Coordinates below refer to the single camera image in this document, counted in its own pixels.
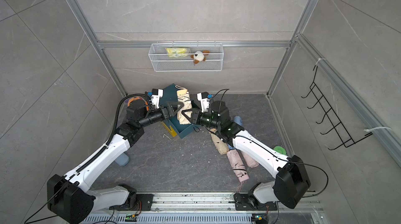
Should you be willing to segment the beige umbrella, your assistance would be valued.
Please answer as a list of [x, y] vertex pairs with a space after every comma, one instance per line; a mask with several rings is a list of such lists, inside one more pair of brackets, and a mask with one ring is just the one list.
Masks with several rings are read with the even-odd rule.
[[190, 121], [182, 114], [182, 111], [192, 109], [192, 101], [190, 98], [190, 94], [188, 90], [184, 87], [177, 85], [175, 85], [175, 87], [177, 88], [176, 95], [178, 102], [183, 103], [183, 107], [177, 113], [177, 120], [179, 121], [180, 125], [188, 125], [190, 124]]
[[229, 151], [229, 147], [225, 142], [223, 142], [217, 135], [216, 129], [209, 130], [212, 142], [214, 143], [216, 149], [218, 150], [220, 155], [225, 155]]

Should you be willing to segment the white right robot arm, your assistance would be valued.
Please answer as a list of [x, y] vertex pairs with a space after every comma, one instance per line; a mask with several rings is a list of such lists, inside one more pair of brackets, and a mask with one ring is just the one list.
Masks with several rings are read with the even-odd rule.
[[260, 183], [251, 191], [251, 197], [259, 203], [278, 201], [294, 209], [310, 188], [311, 182], [302, 159], [296, 155], [282, 155], [257, 140], [231, 119], [224, 102], [212, 103], [207, 111], [192, 108], [181, 113], [193, 124], [215, 129], [214, 134], [220, 140], [249, 155], [271, 174], [275, 181]]

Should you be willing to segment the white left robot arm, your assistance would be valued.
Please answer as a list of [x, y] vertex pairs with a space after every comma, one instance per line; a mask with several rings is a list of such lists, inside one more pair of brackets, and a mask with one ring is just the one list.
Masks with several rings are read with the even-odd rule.
[[97, 210], [139, 207], [137, 191], [126, 184], [92, 191], [90, 188], [104, 170], [123, 155], [144, 134], [144, 128], [176, 116], [181, 102], [168, 101], [153, 109], [144, 100], [135, 100], [126, 109], [126, 121], [113, 125], [109, 139], [91, 156], [65, 175], [54, 175], [47, 183], [47, 208], [69, 224], [79, 224]]

